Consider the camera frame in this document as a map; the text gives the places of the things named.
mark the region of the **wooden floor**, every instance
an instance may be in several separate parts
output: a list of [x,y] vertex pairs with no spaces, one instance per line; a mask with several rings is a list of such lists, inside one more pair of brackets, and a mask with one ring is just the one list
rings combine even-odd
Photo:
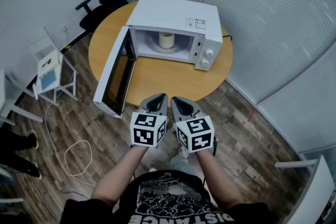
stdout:
[[[131,113],[136,108],[129,105],[122,119],[114,119],[93,104],[97,81],[88,64],[90,38],[87,36],[74,46],[78,59],[79,101],[62,94],[58,99],[60,106],[49,109],[47,125],[62,161],[65,150],[76,141],[84,139],[91,143],[92,164],[79,178],[97,183],[129,150],[129,123]],[[72,51],[67,51],[65,55],[71,62],[75,61]],[[216,136],[219,137],[216,159],[224,171],[238,185],[246,202],[266,202],[274,223],[282,223],[298,200],[299,190],[305,186],[308,174],[302,169],[278,170],[273,164],[296,159],[294,152],[259,113],[248,121],[253,107],[226,82],[201,100],[199,105],[212,118]],[[19,106],[44,117],[48,103],[24,97]],[[60,191],[77,191],[90,197],[92,186],[65,175],[53,150],[45,122],[40,124],[20,115],[13,115],[12,119],[17,123],[12,128],[15,133],[26,135],[31,129],[38,132],[40,148],[19,154],[36,161],[45,175],[38,180],[26,174],[16,174],[25,196],[25,210],[34,223],[57,223],[67,199],[85,200],[75,193],[63,194]],[[158,148],[149,149],[135,174],[140,175],[150,167],[168,168],[178,147],[178,142],[169,131]],[[68,152],[69,168],[73,173],[84,169],[90,159],[89,153],[89,147],[84,143]],[[195,164],[195,158],[192,157],[190,162]]]

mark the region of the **microwave door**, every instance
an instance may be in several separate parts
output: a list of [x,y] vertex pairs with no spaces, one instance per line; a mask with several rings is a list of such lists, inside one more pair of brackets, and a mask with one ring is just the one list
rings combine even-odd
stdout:
[[96,106],[111,116],[121,117],[135,60],[129,27],[123,26],[112,47],[93,98]]

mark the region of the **white microwave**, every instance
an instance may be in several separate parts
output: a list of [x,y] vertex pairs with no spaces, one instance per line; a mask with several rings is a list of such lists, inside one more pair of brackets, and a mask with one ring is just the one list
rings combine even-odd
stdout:
[[216,6],[185,0],[139,0],[110,52],[94,103],[120,118],[137,57],[194,64],[208,71],[223,44]]

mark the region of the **forearm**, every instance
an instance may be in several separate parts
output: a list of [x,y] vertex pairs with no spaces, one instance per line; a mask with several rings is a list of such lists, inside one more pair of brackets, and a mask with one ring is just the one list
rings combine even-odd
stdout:
[[95,186],[91,199],[103,200],[113,208],[127,188],[147,149],[144,146],[132,147],[124,158]]
[[198,151],[196,156],[210,193],[222,210],[244,202],[236,184],[226,175],[208,150]]

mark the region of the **white cable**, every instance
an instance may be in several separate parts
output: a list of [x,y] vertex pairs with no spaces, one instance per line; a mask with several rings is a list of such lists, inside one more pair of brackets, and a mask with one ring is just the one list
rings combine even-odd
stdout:
[[[75,54],[75,59],[76,59],[76,62],[75,62],[75,68],[76,68],[76,65],[77,65],[77,55],[76,55],[75,51],[73,51],[71,48],[70,48],[69,50],[71,50],[71,51]],[[61,92],[56,96],[56,100],[57,100],[57,98],[59,98],[59,97],[62,95],[62,93],[63,93],[63,91],[61,91]],[[80,175],[84,174],[84,173],[86,172],[86,170],[88,169],[88,167],[90,166],[90,164],[92,163],[92,160],[93,160],[92,147],[91,147],[91,144],[90,144],[89,141],[87,141],[87,140],[79,140],[79,141],[77,141],[75,144],[73,144],[73,145],[71,145],[71,146],[69,146],[69,147],[67,148],[67,150],[65,151],[64,156],[63,156],[63,157],[64,157],[64,162],[65,162],[65,167],[64,167],[64,164],[62,163],[62,161],[60,160],[60,158],[59,158],[59,156],[58,156],[57,147],[56,147],[56,145],[55,145],[55,143],[54,143],[54,140],[52,140],[53,138],[51,137],[51,134],[50,134],[50,131],[49,131],[49,129],[48,129],[48,125],[47,125],[48,111],[49,111],[49,108],[50,108],[51,105],[52,105],[52,104],[50,104],[50,105],[47,107],[46,114],[45,114],[45,121],[44,121],[44,122],[45,122],[45,126],[46,126],[46,129],[47,129],[49,138],[50,138],[50,140],[51,140],[51,143],[53,144],[54,151],[55,151],[55,154],[56,154],[56,158],[58,159],[58,161],[59,161],[59,163],[60,163],[62,169],[64,170],[64,172],[66,173],[67,176],[69,176],[69,177],[73,177],[73,178],[75,178],[76,180],[78,180],[78,181],[80,181],[80,182],[82,182],[82,183],[85,183],[85,184],[87,184],[87,185],[95,186],[95,184],[92,184],[92,183],[83,181],[83,180],[81,180],[81,179],[79,179],[79,178],[76,177],[76,176],[80,176]],[[85,169],[84,169],[81,173],[79,173],[79,174],[72,174],[72,173],[70,172],[69,167],[68,167],[68,163],[67,163],[67,160],[66,160],[66,154],[68,153],[68,151],[69,151],[73,146],[77,145],[77,144],[80,143],[80,142],[88,143],[89,148],[90,148],[91,160],[90,160],[89,164],[85,167]]]

